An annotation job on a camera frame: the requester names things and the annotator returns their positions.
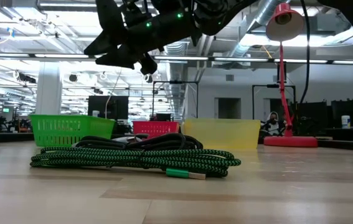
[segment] yellow plastic bin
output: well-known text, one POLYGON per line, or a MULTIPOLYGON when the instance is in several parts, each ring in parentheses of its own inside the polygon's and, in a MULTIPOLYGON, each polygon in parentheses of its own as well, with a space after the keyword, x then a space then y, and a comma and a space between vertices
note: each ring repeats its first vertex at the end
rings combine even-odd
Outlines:
POLYGON ((259 120, 243 119, 187 119, 183 134, 200 141, 205 149, 256 149, 260 129, 259 120))

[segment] lamp base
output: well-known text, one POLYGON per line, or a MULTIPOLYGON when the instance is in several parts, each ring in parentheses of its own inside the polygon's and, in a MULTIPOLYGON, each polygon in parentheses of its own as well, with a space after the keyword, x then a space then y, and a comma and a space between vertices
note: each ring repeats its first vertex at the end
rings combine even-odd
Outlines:
POLYGON ((284 146, 284 147, 317 147, 318 140, 314 137, 266 137, 263 140, 266 146, 284 146))

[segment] lamp shade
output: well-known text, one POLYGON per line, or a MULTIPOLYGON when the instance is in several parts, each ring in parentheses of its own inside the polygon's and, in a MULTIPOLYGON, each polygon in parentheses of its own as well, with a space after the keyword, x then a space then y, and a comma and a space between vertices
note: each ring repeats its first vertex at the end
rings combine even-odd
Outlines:
POLYGON ((302 16, 292 10, 288 3, 281 3, 266 26, 266 35, 270 40, 283 42, 297 37, 303 26, 302 16))

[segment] red desk lamp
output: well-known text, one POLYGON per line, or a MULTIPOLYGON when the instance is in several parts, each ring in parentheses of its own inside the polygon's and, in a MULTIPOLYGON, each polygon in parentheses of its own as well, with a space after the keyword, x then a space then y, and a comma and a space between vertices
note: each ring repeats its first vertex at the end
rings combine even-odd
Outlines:
POLYGON ((270 40, 280 42, 280 93, 281 103, 286 115, 285 135, 282 137, 266 137, 264 145, 266 146, 289 146, 289 147, 317 147, 318 140, 314 137, 293 136, 293 118, 289 115, 288 104, 285 96, 284 85, 284 51, 283 41, 291 40, 297 37, 304 26, 302 16, 291 10, 288 3, 281 3, 277 6, 275 14, 266 27, 266 35, 270 40))

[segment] red plastic basket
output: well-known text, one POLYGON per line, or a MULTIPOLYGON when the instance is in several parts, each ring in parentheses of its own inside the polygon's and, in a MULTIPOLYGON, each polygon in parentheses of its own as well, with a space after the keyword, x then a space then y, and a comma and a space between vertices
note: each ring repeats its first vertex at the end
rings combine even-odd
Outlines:
POLYGON ((133 121, 133 133, 149 134, 148 139, 178 132, 179 123, 174 121, 133 121))

